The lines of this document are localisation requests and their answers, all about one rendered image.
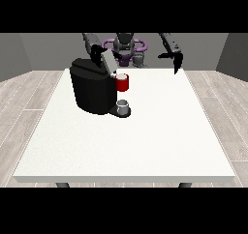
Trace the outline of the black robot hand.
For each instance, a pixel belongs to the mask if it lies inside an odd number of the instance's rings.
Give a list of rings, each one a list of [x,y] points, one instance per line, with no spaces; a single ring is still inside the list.
[[[158,58],[159,59],[162,59],[162,58],[172,59],[173,60],[173,66],[174,66],[174,73],[178,72],[178,70],[181,68],[182,62],[183,62],[183,54],[181,52],[162,53],[158,56]]]
[[[90,58],[91,61],[101,68],[101,54],[107,51],[106,48],[102,48],[100,45],[93,44],[91,47]]]

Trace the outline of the black coffee machine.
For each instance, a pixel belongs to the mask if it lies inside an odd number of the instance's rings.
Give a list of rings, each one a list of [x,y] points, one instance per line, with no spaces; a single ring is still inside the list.
[[[117,113],[117,90],[115,75],[110,75],[104,63],[101,68],[90,59],[77,58],[70,67],[70,75],[77,106],[98,115],[112,114],[119,118],[131,115],[131,108],[125,115]]]

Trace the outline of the pale grey machine lid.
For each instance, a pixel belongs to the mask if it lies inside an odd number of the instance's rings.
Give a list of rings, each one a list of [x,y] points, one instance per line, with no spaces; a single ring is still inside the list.
[[[117,70],[117,64],[115,62],[112,51],[107,49],[105,52],[102,53],[102,58],[108,70],[108,73],[113,74]]]

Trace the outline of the red pod holder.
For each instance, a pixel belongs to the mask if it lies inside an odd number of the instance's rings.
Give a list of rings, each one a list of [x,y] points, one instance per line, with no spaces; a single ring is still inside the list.
[[[125,73],[119,73],[115,76],[116,90],[125,92],[129,89],[129,76]]]

